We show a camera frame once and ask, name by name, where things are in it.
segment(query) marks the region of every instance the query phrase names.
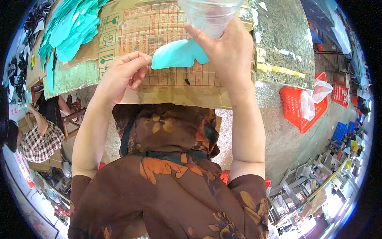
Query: blue plastic crate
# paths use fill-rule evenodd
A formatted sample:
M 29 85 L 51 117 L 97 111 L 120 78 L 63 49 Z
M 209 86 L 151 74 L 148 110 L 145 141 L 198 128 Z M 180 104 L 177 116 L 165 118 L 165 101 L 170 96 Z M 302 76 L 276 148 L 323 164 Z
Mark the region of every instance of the blue plastic crate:
M 349 122 L 348 131 L 349 131 L 350 133 L 353 133 L 353 132 L 354 132 L 354 128 L 355 128 L 355 126 L 356 126 L 356 123 L 350 121 L 350 122 Z
M 345 125 L 341 122 L 338 122 L 337 128 L 334 131 L 334 134 L 332 138 L 338 140 L 339 142 L 342 141 L 343 136 L 346 134 L 346 130 L 348 129 L 348 125 Z

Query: clear plastic cup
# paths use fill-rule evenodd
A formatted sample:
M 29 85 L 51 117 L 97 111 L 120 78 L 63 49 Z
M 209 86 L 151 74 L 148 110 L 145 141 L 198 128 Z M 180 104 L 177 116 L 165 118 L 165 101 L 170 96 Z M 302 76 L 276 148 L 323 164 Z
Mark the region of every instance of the clear plastic cup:
M 187 23 L 216 39 L 223 34 L 244 0 L 178 0 L 178 3 L 186 13 Z

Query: recycling symbol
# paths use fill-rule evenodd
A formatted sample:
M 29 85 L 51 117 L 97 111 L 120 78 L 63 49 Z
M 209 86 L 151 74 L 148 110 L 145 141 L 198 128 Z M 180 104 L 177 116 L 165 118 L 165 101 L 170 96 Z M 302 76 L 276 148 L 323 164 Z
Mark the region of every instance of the recycling symbol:
M 102 42 L 102 45 L 108 46 L 113 42 L 113 35 L 110 35 L 109 33 L 104 36 L 104 41 Z

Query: woman's right hand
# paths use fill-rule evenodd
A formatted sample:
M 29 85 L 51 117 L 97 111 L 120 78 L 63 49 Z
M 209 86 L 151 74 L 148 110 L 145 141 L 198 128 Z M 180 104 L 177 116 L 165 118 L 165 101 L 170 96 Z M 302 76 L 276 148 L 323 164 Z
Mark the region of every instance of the woman's right hand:
M 228 90 L 240 91 L 253 85 L 253 38 L 238 17 L 231 20 L 223 36 L 216 40 L 190 24 L 185 30 L 203 48 L 210 65 Z

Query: speckled tabletop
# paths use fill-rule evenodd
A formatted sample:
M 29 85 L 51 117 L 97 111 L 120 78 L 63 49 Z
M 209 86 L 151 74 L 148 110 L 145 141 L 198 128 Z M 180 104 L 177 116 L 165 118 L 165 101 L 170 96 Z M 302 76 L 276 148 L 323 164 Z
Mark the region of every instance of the speckled tabletop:
M 313 90 L 313 43 L 300 1 L 249 0 L 249 2 L 255 22 L 253 37 L 257 40 L 256 47 L 266 51 L 265 62 L 262 64 L 283 67 L 306 75 L 303 79 L 294 75 L 257 69 L 256 79 Z

